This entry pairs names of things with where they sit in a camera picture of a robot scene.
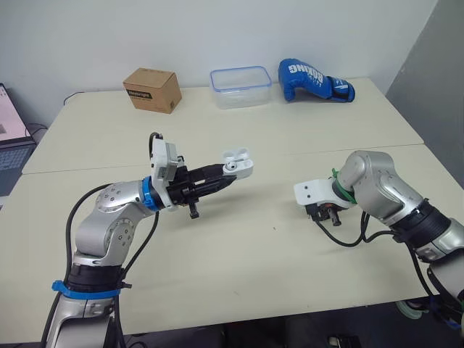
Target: plastic container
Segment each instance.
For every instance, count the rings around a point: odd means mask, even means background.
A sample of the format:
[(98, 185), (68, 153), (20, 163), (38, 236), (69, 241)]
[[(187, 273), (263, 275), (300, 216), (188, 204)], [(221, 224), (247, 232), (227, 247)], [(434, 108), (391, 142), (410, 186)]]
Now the plastic container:
[(264, 67), (236, 67), (213, 70), (210, 86), (220, 109), (266, 104), (272, 81)]

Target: green ring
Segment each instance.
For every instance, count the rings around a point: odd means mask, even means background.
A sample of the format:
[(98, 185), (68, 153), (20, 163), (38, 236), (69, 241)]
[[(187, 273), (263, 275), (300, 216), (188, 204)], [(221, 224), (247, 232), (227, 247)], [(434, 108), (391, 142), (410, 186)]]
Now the green ring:
[(341, 184), (339, 182), (339, 179), (337, 179), (337, 175), (339, 172), (335, 169), (332, 168), (332, 176), (335, 178), (335, 184), (338, 190), (340, 190), (341, 194), (348, 199), (351, 203), (357, 204), (356, 199), (353, 197), (351, 193), (349, 193), (347, 190), (345, 190), (343, 187), (341, 187)]

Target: brown box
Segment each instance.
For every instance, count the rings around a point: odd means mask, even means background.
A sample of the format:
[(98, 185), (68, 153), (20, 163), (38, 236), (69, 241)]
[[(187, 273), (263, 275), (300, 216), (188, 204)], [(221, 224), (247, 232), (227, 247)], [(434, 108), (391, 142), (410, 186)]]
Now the brown box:
[(123, 85), (136, 109), (170, 114), (182, 99), (172, 71), (140, 67), (123, 81)]

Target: boxing glove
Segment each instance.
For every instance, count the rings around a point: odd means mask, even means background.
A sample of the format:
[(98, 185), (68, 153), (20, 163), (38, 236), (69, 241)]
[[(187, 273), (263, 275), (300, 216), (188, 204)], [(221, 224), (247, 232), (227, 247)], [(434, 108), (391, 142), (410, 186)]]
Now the boxing glove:
[(311, 65), (298, 59), (284, 59), (278, 67), (278, 80), (283, 96), (290, 102), (295, 98), (295, 88), (304, 88), (311, 94), (337, 102), (352, 102), (355, 89), (341, 78), (325, 76)]

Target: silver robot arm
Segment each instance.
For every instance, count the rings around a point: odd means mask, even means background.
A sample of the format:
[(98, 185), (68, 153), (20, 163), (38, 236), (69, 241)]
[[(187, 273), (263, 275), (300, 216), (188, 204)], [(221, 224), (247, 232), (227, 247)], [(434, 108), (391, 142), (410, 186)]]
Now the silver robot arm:
[(121, 288), (130, 287), (123, 283), (127, 268), (122, 266), (140, 220), (164, 208), (174, 211), (178, 205), (188, 206), (191, 217), (197, 218), (200, 197), (247, 178), (254, 166), (248, 151), (239, 149), (226, 152), (223, 164), (189, 171), (175, 145), (166, 143), (158, 133), (150, 136), (149, 156), (150, 176), (105, 187), (92, 213), (79, 225), (72, 266), (65, 279), (52, 286), (59, 294), (44, 329), (42, 347), (116, 347), (117, 297)]
[(464, 301), (464, 227), (407, 185), (388, 154), (353, 152), (332, 178), (298, 183), (294, 191), (314, 221), (340, 225), (338, 212), (358, 204), (430, 264), (427, 273), (440, 294)]

